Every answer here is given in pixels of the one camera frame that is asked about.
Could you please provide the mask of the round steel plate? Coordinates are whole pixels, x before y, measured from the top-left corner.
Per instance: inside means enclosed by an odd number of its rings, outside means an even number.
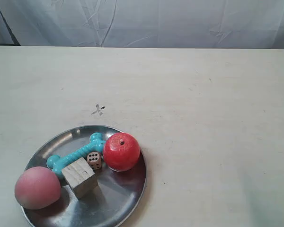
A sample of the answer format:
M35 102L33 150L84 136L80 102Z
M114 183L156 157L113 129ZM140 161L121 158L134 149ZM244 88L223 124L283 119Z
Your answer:
M99 132L103 139L119 130L103 125L87 125L64 131L47 141L30 159L26 168L46 166L51 155L65 156L88 144L90 135ZM54 204L39 210L23 208L33 227L118 227L140 202L147 183L143 155L126 172L115 172L107 166L97 172L98 185L78 200L65 180L62 195Z

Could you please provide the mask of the red toy apple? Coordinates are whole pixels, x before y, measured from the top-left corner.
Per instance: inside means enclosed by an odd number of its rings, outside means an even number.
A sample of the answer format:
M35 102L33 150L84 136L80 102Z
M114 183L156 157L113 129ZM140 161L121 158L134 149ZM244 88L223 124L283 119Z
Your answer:
M140 157L138 141L130 134L119 132L105 142L103 158L114 171L124 172L135 166Z

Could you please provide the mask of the small wooden die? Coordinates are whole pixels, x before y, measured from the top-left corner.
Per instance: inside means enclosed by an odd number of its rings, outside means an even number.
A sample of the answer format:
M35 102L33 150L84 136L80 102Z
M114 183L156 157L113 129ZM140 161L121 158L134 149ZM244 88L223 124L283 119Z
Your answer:
M102 168L102 156L99 152L90 152L86 157L86 161L93 170Z

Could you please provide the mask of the wooden cube block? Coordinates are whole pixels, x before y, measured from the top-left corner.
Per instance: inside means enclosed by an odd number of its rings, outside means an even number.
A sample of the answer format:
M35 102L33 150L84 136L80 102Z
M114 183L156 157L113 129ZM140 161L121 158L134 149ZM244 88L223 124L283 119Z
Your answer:
M98 186L96 173L82 157L62 169L62 175L78 200Z

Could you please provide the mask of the teal toy bone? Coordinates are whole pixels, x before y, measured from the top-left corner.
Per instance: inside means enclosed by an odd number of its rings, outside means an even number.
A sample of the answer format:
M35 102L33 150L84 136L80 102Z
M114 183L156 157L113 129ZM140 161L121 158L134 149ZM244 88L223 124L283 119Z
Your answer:
M91 134L89 138L89 144L81 147L80 149L64 156L60 157L58 155L50 156L47 161L47 167L58 177L59 180L63 179L62 170L68 165L72 164L76 160L80 158L86 158L87 155L91 152L99 152L102 154L103 148L105 145L105 141L103 140L103 136L99 132L95 132Z

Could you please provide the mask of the white backdrop cloth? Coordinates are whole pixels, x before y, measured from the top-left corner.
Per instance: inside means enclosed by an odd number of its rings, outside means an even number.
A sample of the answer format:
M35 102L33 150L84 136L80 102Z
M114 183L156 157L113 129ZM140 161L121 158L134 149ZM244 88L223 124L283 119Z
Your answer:
M0 44L284 49L284 0L0 0Z

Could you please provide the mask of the pink toy peach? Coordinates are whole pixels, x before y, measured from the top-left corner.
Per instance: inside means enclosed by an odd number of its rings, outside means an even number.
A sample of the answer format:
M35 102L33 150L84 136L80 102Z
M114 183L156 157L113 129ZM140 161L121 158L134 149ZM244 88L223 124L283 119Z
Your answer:
M22 207L38 210L53 204L60 198L61 185L57 176L48 168L32 167L18 178L14 195Z

